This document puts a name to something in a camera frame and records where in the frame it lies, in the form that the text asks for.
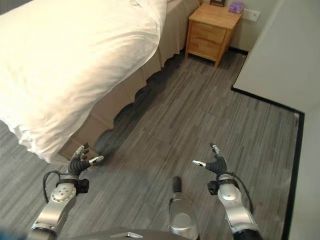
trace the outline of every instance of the white wall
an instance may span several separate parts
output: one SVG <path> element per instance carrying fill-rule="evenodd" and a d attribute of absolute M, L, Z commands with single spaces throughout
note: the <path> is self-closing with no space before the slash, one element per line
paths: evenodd
<path fill-rule="evenodd" d="M 241 19 L 231 46 L 237 49 L 250 51 L 254 46 L 258 36 L 264 28 L 274 6 L 278 0 L 241 0 L 246 9 L 257 10 L 261 12 L 257 22 Z M 234 0 L 227 0 L 226 6 L 229 6 Z"/>
<path fill-rule="evenodd" d="M 305 114 L 290 240 L 319 239 L 320 102 Z"/>
<path fill-rule="evenodd" d="M 307 112 L 320 101 L 320 1 L 277 7 L 234 87 Z"/>
<path fill-rule="evenodd" d="M 0 0 L 0 14 L 4 14 L 30 1 L 31 0 Z"/>

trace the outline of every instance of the beige bed skirt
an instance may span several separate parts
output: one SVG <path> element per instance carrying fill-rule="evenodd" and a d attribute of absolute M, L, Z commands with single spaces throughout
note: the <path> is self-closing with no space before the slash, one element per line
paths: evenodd
<path fill-rule="evenodd" d="M 185 47 L 188 18 L 196 9 L 197 1 L 175 1 L 174 5 L 168 4 L 160 43 L 153 57 L 95 104 L 82 127 L 59 151 L 61 156 L 70 159 L 75 150 L 84 143 L 90 146 L 89 157 L 96 156 L 93 147 L 99 136 L 114 128 L 114 118 L 126 105 L 135 101 L 137 91 L 147 85 L 147 79 L 160 71 L 167 59 Z"/>

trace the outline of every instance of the electrical outlet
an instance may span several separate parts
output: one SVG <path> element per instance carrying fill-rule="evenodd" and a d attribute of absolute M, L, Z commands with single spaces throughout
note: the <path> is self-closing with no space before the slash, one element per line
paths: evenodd
<path fill-rule="evenodd" d="M 256 21 L 258 21 L 258 18 L 260 17 L 260 13 L 261 12 L 259 12 L 259 11 L 244 9 L 242 18 L 249 20 L 249 21 L 256 22 Z"/>

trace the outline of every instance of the white bedsheet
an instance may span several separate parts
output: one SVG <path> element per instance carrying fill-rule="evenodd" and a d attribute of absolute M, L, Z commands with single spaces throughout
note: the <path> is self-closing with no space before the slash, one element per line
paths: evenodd
<path fill-rule="evenodd" d="M 33 0 L 0 15 L 0 119 L 49 163 L 155 53 L 166 0 Z"/>

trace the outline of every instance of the tissue box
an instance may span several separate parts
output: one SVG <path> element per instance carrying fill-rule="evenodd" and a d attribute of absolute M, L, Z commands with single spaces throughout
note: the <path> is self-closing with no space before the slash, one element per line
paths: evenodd
<path fill-rule="evenodd" d="M 229 6 L 229 12 L 239 14 L 239 13 L 242 12 L 242 10 L 244 9 L 244 7 L 245 7 L 245 4 L 244 4 L 243 2 L 234 1 L 234 2 L 231 3 L 231 5 Z"/>

